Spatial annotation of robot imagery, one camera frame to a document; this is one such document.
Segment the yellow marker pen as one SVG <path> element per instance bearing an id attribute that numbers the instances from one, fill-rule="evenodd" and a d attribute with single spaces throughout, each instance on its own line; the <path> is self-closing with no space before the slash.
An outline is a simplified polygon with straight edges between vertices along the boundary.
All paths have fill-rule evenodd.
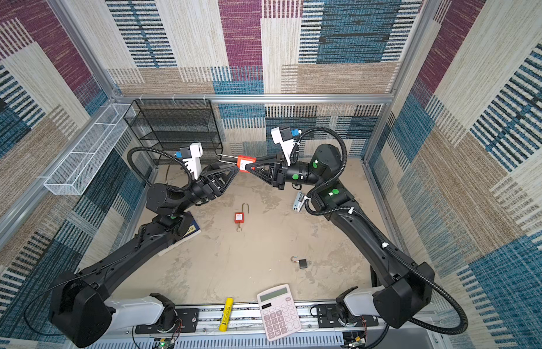
<path id="1" fill-rule="evenodd" d="M 233 310 L 233 304 L 234 299 L 233 298 L 227 298 L 224 304 L 223 312 L 222 312 L 222 318 L 219 323 L 219 331 L 220 332 L 226 332 L 230 323 L 230 316 L 231 312 Z"/>

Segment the black mesh shelf rack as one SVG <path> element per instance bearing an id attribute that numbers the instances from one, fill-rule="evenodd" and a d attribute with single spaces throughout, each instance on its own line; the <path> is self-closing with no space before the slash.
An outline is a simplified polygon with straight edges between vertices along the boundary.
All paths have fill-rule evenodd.
<path id="1" fill-rule="evenodd" d="M 217 117 L 208 100 L 136 99 L 123 119 L 145 147 L 175 154 L 180 148 L 200 143 L 202 164 L 223 150 Z"/>

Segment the small black padlock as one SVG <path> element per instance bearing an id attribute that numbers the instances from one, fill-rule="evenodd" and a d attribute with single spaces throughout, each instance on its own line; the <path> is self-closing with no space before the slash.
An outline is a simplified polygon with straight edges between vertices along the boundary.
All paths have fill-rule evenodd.
<path id="1" fill-rule="evenodd" d="M 299 269 L 301 270 L 308 268 L 308 263 L 306 259 L 301 259 L 301 258 L 298 258 L 297 256 L 292 256 L 291 262 L 297 264 Z"/>

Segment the pink calculator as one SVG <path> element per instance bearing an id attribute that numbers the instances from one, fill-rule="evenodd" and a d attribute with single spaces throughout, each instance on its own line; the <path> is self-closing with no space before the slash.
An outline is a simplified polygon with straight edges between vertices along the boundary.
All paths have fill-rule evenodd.
<path id="1" fill-rule="evenodd" d="M 256 300 L 265 335 L 270 342 L 288 337 L 302 329 L 289 285 L 281 284 L 260 292 Z"/>

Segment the grey stapler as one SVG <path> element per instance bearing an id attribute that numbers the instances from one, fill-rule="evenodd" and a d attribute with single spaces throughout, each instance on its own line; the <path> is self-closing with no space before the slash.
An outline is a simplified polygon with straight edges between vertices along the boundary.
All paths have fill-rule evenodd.
<path id="1" fill-rule="evenodd" d="M 307 199 L 306 195 L 302 191 L 299 191 L 294 200 L 292 209 L 295 212 L 300 212 L 304 206 L 304 202 L 306 201 L 306 199 Z"/>

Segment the dark blue book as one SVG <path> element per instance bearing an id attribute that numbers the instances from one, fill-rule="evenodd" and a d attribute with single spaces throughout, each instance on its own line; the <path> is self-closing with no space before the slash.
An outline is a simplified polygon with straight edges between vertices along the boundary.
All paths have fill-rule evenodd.
<path id="1" fill-rule="evenodd" d="M 177 248 L 180 244 L 183 244 L 186 241 L 191 240 L 193 237 L 196 237 L 199 234 L 199 232 L 200 232 L 200 227 L 199 227 L 198 223 L 194 220 L 192 222 L 192 224 L 190 225 L 187 233 L 182 237 L 182 239 L 180 239 L 176 243 L 172 244 L 170 247 L 168 247 L 168 248 L 162 250 L 161 252 L 157 253 L 157 256 L 161 257 L 161 256 L 169 253 L 170 251 L 172 251 L 172 249 Z"/>

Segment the red padlock with label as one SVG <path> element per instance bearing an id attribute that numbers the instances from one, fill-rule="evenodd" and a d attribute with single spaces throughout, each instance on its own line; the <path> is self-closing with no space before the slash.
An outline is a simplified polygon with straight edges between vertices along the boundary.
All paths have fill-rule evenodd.
<path id="1" fill-rule="evenodd" d="M 226 154 L 218 154 L 217 160 L 226 164 L 234 164 L 241 172 L 248 173 L 247 167 L 249 164 L 255 163 L 256 158 L 250 156 L 231 156 Z"/>

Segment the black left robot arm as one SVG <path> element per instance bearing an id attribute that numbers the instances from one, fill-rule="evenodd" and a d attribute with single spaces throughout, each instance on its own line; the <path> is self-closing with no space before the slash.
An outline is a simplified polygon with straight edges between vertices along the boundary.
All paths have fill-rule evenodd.
<path id="1" fill-rule="evenodd" d="M 79 348 L 95 343 L 109 329 L 116 309 L 106 305 L 111 294 L 157 253 L 182 240 L 193 222 L 189 208 L 222 196 L 239 169 L 209 164 L 183 188 L 156 183 L 147 192 L 146 208 L 156 213 L 132 240 L 79 273 L 65 271 L 52 284 L 48 319 Z"/>

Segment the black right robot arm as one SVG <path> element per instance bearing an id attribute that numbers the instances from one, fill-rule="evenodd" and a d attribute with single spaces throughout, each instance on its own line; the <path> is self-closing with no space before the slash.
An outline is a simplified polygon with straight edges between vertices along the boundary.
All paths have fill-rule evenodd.
<path id="1" fill-rule="evenodd" d="M 282 190 L 287 182 L 299 186 L 321 184 L 332 178 L 341 165 L 342 155 L 338 148 L 323 144 L 316 149 L 309 163 L 298 161 L 288 167 L 284 155 L 278 154 L 246 164 L 245 170 Z M 339 180 L 320 189 L 309 203 L 318 212 L 326 210 L 324 217 L 349 237 L 374 269 L 384 288 L 373 293 L 373 304 L 390 326 L 400 328 L 429 304 L 432 287 L 403 264 L 417 268 L 430 280 L 435 276 L 433 269 L 426 262 L 416 264 L 398 248 L 394 249 L 396 257 L 386 252 L 382 248 L 386 236 L 381 232 L 374 233 L 375 225 L 360 217 L 363 212 L 358 202 Z"/>

